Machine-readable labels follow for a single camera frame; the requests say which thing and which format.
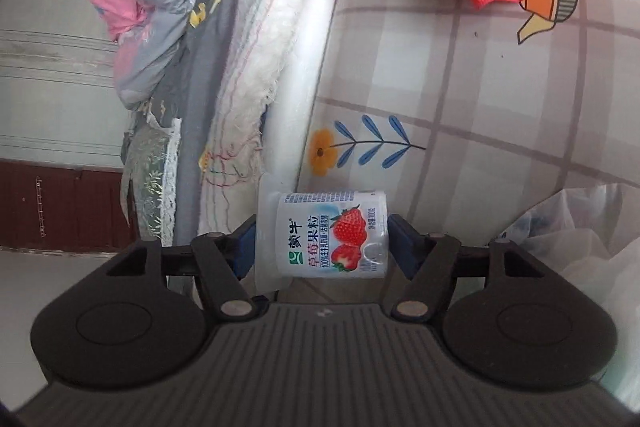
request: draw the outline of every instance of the plaid tablecloth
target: plaid tablecloth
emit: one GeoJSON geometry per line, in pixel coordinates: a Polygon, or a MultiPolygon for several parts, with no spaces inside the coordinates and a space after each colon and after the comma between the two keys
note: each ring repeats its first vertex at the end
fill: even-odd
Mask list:
{"type": "Polygon", "coordinates": [[[417,230],[482,245],[608,182],[640,187],[640,0],[338,0],[300,191],[379,188],[417,230]]]}

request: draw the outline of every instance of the silver bolt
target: silver bolt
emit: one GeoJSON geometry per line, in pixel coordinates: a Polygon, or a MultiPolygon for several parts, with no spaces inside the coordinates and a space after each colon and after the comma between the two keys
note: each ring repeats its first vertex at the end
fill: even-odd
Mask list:
{"type": "Polygon", "coordinates": [[[396,310],[405,317],[422,317],[429,311],[429,307],[420,301],[403,301],[396,306],[396,310]]]}
{"type": "Polygon", "coordinates": [[[220,311],[229,317],[244,317],[253,309],[247,301],[227,301],[220,306],[220,311]]]}

